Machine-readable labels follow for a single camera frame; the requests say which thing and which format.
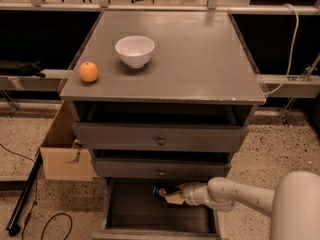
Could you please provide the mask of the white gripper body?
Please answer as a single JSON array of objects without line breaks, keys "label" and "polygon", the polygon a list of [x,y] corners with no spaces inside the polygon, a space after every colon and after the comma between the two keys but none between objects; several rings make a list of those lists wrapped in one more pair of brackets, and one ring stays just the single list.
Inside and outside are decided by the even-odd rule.
[{"label": "white gripper body", "polygon": [[191,184],[181,189],[184,201],[191,206],[205,205],[208,198],[206,183],[191,182]]}]

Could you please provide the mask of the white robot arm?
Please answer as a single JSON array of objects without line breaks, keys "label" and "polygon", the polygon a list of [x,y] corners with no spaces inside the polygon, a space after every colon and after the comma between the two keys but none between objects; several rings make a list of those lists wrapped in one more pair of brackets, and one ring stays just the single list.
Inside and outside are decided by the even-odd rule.
[{"label": "white robot arm", "polygon": [[271,219],[270,240],[320,240],[320,176],[314,173],[291,172],[274,190],[215,177],[182,184],[165,200],[218,211],[228,211],[238,202]]}]

